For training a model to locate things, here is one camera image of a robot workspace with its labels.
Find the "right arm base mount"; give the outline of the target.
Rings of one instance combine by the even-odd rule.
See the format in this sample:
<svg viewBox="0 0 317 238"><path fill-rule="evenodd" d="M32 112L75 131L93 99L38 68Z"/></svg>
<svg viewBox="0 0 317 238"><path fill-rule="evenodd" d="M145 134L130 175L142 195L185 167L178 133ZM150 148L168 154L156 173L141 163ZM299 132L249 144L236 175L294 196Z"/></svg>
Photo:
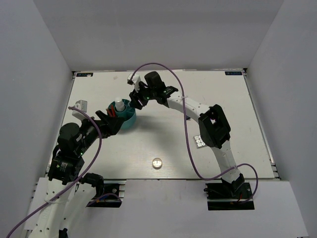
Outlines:
<svg viewBox="0 0 317 238"><path fill-rule="evenodd" d="M253 199L250 198L252 190L249 182L245 182L232 195L227 191L222 183L206 183L204 192L207 195L207 205L209 211L238 211L254 210Z"/></svg>

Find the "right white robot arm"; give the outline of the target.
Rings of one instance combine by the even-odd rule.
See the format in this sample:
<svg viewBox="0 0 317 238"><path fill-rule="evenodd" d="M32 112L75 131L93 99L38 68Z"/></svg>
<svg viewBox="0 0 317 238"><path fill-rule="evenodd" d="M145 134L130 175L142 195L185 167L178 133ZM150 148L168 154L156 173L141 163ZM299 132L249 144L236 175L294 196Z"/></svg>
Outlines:
<svg viewBox="0 0 317 238"><path fill-rule="evenodd" d="M141 81L140 76L134 73L128 76L127 83L134 86L129 94L130 106L140 110L149 100L155 100L160 105L183 113L185 118L193 119L199 125L202 141L215 155L224 193L231 198L240 194L245 180L231 151L231 128L222 107L198 103L181 90L166 86L156 71L146 74L144 79L145 82Z"/></svg>

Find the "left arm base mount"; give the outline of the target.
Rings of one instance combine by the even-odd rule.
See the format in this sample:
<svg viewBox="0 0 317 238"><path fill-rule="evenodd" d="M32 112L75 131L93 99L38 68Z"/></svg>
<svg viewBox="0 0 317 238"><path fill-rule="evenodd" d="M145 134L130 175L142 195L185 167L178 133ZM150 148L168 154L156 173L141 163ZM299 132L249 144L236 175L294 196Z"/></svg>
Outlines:
<svg viewBox="0 0 317 238"><path fill-rule="evenodd" d="M87 204L90 208L119 208L125 193L125 180L104 180L100 193Z"/></svg>

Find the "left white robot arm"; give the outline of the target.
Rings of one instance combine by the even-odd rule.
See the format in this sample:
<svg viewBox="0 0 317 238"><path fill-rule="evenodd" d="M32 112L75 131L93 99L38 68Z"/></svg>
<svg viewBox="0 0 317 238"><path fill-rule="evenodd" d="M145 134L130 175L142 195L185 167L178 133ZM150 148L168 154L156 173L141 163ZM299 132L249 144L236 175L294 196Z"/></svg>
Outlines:
<svg viewBox="0 0 317 238"><path fill-rule="evenodd" d="M98 120L78 113L81 125L64 124L48 172L44 205L35 210L39 218L30 233L32 238L68 238L75 221L93 198L104 194L104 178L84 168L84 153L98 140L116 135L124 119L96 111Z"/></svg>

